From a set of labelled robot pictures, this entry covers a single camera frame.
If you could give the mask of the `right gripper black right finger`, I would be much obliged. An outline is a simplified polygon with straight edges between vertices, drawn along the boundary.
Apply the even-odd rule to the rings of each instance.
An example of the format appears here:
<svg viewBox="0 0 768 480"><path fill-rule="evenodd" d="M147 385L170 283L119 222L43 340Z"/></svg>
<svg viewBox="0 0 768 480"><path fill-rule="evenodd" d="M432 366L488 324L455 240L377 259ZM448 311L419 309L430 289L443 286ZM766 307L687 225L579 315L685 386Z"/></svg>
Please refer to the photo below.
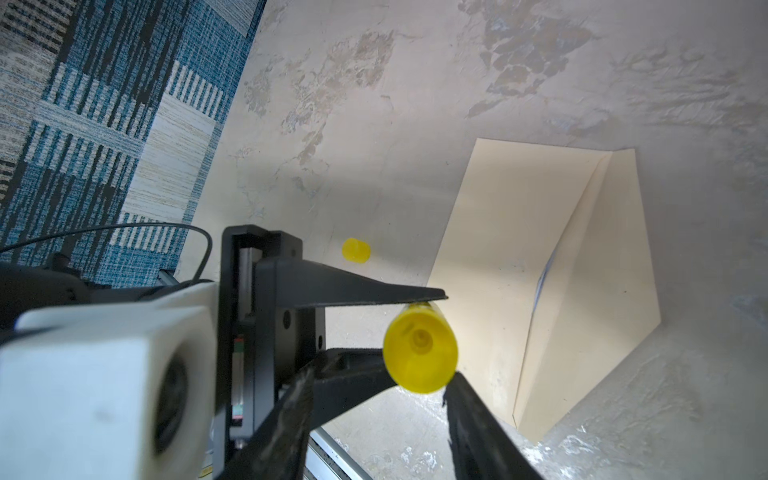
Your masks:
<svg viewBox="0 0 768 480"><path fill-rule="evenodd" d="M542 479L461 373L448 383L443 405L457 479Z"/></svg>

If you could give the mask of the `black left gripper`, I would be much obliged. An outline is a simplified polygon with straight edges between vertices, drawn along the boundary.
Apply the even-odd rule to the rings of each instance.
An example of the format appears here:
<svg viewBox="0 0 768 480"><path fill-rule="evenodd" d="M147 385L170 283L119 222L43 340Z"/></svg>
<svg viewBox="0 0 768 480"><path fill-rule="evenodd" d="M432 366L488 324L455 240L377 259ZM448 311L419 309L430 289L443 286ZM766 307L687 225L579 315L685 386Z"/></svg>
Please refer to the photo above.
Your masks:
<svg viewBox="0 0 768 480"><path fill-rule="evenodd" d="M390 284L302 257L302 242L255 225L222 234L213 471L224 472L276 405L281 388L318 353L321 307L426 303L444 290ZM314 372L310 428L393 388L381 349L335 348Z"/></svg>

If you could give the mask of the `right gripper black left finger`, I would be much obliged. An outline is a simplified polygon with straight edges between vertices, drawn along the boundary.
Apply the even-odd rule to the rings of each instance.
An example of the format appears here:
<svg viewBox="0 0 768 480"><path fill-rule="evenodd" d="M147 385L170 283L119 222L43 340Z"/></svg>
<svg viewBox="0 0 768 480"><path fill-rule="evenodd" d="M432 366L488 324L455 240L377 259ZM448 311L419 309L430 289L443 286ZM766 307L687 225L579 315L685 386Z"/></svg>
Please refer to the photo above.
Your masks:
<svg viewBox="0 0 768 480"><path fill-rule="evenodd" d="M218 479L302 479L314 402L315 373L301 370Z"/></svg>

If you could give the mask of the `yellow glue stick cap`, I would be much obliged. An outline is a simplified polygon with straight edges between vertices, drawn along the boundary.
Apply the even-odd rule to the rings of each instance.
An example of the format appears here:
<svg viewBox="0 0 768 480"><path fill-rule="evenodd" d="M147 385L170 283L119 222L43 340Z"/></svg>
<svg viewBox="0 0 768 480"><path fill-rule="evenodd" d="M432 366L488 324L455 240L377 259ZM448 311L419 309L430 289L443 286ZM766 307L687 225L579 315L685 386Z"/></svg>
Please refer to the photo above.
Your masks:
<svg viewBox="0 0 768 480"><path fill-rule="evenodd" d="M371 253L371 246L356 238L348 238L342 245L342 256L350 262L364 264L371 258Z"/></svg>

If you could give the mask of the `yellow glue stick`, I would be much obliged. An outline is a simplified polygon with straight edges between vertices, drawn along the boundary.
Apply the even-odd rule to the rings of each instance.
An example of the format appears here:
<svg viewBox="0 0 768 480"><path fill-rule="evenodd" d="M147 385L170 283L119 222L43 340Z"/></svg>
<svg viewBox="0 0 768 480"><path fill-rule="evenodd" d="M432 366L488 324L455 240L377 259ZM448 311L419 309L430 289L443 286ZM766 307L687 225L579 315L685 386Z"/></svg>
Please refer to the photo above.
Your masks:
<svg viewBox="0 0 768 480"><path fill-rule="evenodd" d="M390 323L382 356L397 385L413 393L431 394L453 378L459 348L438 306L434 302L415 303Z"/></svg>

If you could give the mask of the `manila paper envelope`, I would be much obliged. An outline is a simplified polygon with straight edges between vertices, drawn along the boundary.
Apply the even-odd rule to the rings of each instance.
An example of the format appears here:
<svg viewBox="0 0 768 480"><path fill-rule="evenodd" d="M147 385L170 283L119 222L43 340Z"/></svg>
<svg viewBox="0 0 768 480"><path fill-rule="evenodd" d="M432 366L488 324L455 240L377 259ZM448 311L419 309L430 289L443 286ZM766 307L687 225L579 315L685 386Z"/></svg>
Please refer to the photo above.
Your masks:
<svg viewBox="0 0 768 480"><path fill-rule="evenodd" d="M635 152L478 139L429 283L460 371L541 440L661 322Z"/></svg>

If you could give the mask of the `white letter paper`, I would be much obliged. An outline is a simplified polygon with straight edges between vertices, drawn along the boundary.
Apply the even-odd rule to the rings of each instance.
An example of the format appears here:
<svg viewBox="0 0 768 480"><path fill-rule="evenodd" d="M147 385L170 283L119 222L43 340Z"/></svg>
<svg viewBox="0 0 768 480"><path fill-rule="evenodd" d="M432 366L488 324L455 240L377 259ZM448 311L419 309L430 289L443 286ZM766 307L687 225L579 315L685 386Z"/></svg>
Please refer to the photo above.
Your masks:
<svg viewBox="0 0 768 480"><path fill-rule="evenodd" d="M545 264L545 267L544 267L544 269L543 269L543 271L542 271L542 273L541 273L541 275L540 275L540 277L538 279L537 287L536 287L536 291L535 291L535 298L534 298L534 309L536 308L535 305L538 304L538 301L539 301L539 298L540 298L540 295L541 295L541 291L543 289L544 283L546 281L546 277L547 277L547 275L549 273L549 270L551 268L551 265L553 263L553 260L554 260L555 256L556 256L556 251L553 251L553 253L550 255L550 257L549 257L547 263Z"/></svg>

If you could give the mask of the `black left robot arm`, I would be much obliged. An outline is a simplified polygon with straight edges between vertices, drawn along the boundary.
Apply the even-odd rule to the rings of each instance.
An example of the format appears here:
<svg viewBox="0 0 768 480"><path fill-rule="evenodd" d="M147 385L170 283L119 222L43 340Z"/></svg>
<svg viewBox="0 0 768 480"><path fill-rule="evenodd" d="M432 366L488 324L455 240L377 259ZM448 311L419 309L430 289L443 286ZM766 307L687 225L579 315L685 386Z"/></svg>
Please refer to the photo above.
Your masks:
<svg viewBox="0 0 768 480"><path fill-rule="evenodd" d="M313 430L394 386L377 349L331 349L329 307L426 304L227 228L218 281L97 289L1 267L5 479L299 479Z"/></svg>

